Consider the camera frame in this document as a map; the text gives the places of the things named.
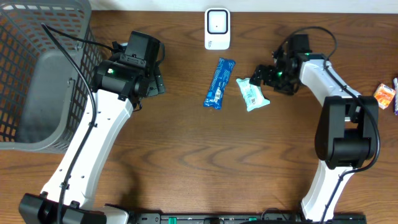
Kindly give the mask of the pink purple floral packet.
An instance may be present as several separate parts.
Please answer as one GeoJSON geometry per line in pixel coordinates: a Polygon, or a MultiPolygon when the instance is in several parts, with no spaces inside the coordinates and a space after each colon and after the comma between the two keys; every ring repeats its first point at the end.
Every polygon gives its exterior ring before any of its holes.
{"type": "Polygon", "coordinates": [[[394,114],[398,115],[398,78],[393,79],[393,86],[395,90],[395,97],[394,97],[394,114]]]}

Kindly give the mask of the blue Oreo cookie pack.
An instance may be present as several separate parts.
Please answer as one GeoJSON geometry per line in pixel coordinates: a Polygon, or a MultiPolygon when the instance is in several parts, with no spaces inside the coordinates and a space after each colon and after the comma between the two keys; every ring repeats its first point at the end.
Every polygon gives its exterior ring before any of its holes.
{"type": "Polygon", "coordinates": [[[203,103],[204,107],[221,109],[224,91],[235,65],[236,62],[232,59],[219,58],[213,80],[203,103]]]}

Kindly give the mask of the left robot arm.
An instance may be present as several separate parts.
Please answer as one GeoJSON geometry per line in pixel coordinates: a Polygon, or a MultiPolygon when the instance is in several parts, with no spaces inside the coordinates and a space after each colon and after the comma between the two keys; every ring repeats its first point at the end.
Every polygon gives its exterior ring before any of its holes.
{"type": "Polygon", "coordinates": [[[164,44],[133,31],[113,42],[113,55],[93,70],[88,99],[68,150],[39,195],[25,194],[19,213],[26,223],[129,223],[134,214],[116,205],[94,207],[96,189],[121,128],[143,98],[165,93],[160,64],[164,44]]]}

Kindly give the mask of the teal wet wipes pack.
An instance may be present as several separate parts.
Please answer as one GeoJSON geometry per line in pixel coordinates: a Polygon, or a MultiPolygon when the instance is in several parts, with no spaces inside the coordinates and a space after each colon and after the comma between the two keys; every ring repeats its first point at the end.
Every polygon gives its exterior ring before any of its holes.
{"type": "Polygon", "coordinates": [[[261,87],[249,83],[250,78],[237,78],[236,82],[246,103],[246,110],[250,112],[254,109],[269,105],[271,102],[264,97],[261,87]]]}

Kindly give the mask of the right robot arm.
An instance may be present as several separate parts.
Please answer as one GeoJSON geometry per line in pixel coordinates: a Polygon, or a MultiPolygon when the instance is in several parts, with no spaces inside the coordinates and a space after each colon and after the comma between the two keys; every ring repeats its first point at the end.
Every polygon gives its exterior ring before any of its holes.
{"type": "Polygon", "coordinates": [[[272,56],[274,64],[258,65],[250,84],[286,95],[304,85],[322,106],[315,133],[317,172],[300,208],[302,220],[325,223],[333,219],[349,179],[379,157],[378,103],[353,90],[334,71],[329,56],[313,52],[307,34],[290,34],[272,56]]]}

